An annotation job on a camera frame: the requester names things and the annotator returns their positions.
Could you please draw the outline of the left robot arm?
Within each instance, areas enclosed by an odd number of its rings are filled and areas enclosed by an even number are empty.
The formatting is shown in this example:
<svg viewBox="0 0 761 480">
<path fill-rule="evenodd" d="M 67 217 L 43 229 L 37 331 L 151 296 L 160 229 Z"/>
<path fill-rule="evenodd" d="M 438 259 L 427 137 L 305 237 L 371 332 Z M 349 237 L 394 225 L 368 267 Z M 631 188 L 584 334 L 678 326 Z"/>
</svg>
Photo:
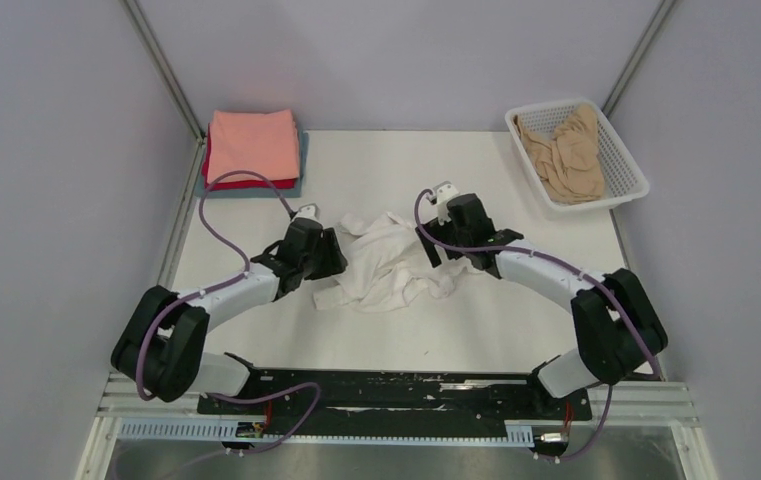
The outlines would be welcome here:
<svg viewBox="0 0 761 480">
<path fill-rule="evenodd" d="M 205 352 L 208 334 L 238 315 L 273 303 L 302 283 L 346 270 L 336 231 L 313 218 L 294 218 L 284 238 L 250 258 L 237 276 L 186 293 L 157 285 L 141 297 L 111 356 L 111 366 L 135 381 L 142 398 L 172 402 L 188 392 L 223 396 L 235 412 L 262 399 L 251 368 Z"/>
</svg>

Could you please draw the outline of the white t shirt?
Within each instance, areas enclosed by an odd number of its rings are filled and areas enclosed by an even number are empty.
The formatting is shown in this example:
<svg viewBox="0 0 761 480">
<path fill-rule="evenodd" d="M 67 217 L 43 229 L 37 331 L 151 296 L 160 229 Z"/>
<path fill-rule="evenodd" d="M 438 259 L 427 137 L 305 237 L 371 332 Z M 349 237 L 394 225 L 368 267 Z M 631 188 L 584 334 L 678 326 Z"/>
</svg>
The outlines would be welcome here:
<svg viewBox="0 0 761 480">
<path fill-rule="evenodd" d="M 435 299 L 450 296 L 458 278 L 478 275 L 467 259 L 431 265 L 416 234 L 415 224 L 386 212 L 372 221 L 344 215 L 335 226 L 343 236 L 344 273 L 313 293 L 321 311 L 348 307 L 362 313 L 389 312 L 409 306 L 420 294 Z"/>
</svg>

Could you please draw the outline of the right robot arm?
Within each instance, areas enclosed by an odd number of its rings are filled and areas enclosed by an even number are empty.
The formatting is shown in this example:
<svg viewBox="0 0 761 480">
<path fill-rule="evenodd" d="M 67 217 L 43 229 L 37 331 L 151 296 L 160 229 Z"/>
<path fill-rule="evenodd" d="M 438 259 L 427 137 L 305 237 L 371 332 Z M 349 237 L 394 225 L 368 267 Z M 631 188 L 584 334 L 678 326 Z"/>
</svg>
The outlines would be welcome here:
<svg viewBox="0 0 761 480">
<path fill-rule="evenodd" d="M 615 385 L 640 366 L 662 371 L 657 356 L 669 344 L 662 322 L 638 276 L 576 267 L 511 229 L 497 229 L 480 198 L 442 184 L 418 194 L 416 233 L 432 266 L 467 259 L 477 270 L 533 290 L 567 311 L 576 346 L 537 367 L 527 403 L 552 417 L 567 396 L 593 384 Z"/>
</svg>

